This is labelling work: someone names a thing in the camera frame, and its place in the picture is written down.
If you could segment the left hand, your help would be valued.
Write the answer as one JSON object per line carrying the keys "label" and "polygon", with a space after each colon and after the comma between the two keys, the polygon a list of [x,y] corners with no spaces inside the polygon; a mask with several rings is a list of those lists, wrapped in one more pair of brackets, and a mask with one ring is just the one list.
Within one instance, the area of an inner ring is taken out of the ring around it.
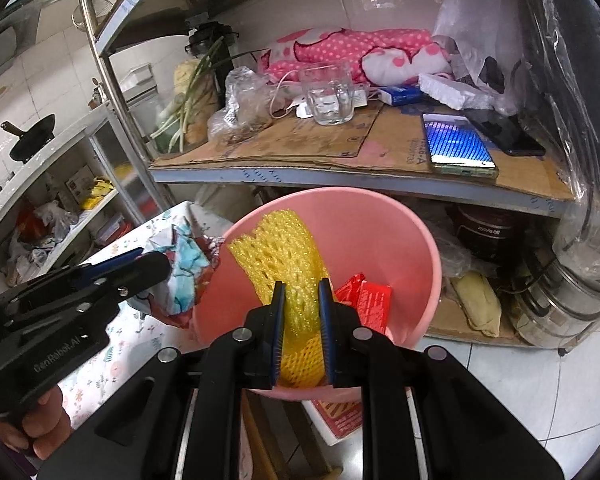
{"label": "left hand", "polygon": [[73,433],[62,402],[64,396],[55,386],[38,399],[17,426],[0,419],[0,440],[14,451],[31,451],[36,458],[47,460]]}

